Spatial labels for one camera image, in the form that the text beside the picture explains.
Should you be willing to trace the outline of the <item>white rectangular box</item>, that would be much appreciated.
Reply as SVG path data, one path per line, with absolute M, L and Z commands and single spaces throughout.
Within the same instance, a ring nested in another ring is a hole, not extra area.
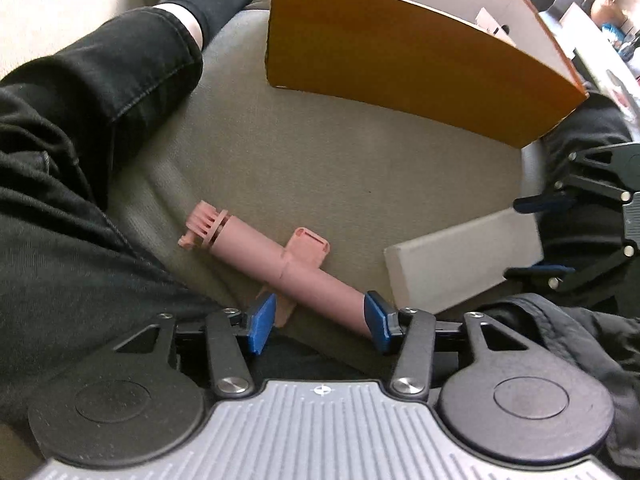
M 397 307 L 433 314 L 542 259 L 536 218 L 508 208 L 384 249 Z

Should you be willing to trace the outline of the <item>pink plastic tube tool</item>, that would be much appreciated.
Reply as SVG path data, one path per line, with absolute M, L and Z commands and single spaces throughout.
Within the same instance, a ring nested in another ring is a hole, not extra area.
M 282 246 L 228 210 L 198 203 L 186 219 L 178 244 L 201 248 L 277 294 L 274 325 L 285 326 L 303 306 L 361 336 L 369 336 L 364 295 L 321 269 L 330 244 L 306 228 L 298 228 Z

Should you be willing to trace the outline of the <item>right leg black trousers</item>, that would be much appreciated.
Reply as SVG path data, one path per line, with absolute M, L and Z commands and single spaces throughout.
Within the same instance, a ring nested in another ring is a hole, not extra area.
M 630 141 L 624 116 L 607 96 L 593 92 L 541 140 L 546 188 L 568 174 L 570 153 Z M 547 212 L 538 231 L 544 262 L 576 270 L 603 261 L 622 247 L 619 206 L 586 198 L 570 209 Z M 561 295 L 529 287 L 490 304 L 486 313 L 608 389 L 614 424 L 604 459 L 621 477 L 639 475 L 639 261 L 634 259 L 582 289 Z

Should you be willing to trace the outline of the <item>leg black trousers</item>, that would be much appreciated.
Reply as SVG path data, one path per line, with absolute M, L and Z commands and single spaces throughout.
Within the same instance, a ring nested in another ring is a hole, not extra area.
M 163 312 L 215 310 L 107 217 L 114 175 L 195 89 L 202 50 L 252 0 L 174 0 L 106 22 L 1 83 L 1 418 Z
M 630 141 L 624 116 L 607 96 L 593 92 L 541 140 L 546 188 L 568 174 L 570 153 Z M 586 198 L 570 209 L 547 212 L 538 231 L 544 262 L 576 270 L 603 261 L 622 247 L 619 206 Z M 529 287 L 490 304 L 486 313 L 608 389 L 614 424 L 604 459 L 621 477 L 639 475 L 639 261 L 634 259 L 582 289 L 561 295 Z

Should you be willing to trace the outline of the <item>white tv cabinet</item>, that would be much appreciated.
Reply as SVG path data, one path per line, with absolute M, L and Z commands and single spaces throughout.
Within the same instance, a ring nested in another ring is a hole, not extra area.
M 639 133 L 639 85 L 627 64 L 576 3 L 563 14 L 560 25 L 574 47 L 585 79 L 613 100 L 630 128 Z

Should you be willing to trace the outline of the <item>left leg black trousers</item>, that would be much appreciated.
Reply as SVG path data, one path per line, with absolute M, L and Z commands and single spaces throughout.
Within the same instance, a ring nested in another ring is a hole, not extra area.
M 202 50 L 252 0 L 174 0 L 106 22 L 1 83 L 1 418 L 163 312 L 215 310 L 107 217 L 114 175 L 195 89 Z

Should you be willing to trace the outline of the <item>orange cardboard box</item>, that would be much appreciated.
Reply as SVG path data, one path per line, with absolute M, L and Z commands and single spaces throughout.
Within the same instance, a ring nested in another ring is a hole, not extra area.
M 530 0 L 271 0 L 266 73 L 512 148 L 587 97 Z

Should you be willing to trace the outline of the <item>beige fabric sofa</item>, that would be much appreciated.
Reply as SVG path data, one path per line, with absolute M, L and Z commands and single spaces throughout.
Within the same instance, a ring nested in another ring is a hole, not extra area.
M 264 66 L 270 12 L 255 0 L 202 54 L 195 89 L 111 180 L 106 213 L 186 288 L 236 306 L 257 285 L 177 245 L 200 200 L 275 240 L 306 226 L 326 270 L 388 292 L 384 249 L 503 209 L 515 148 L 418 116 L 282 90 Z

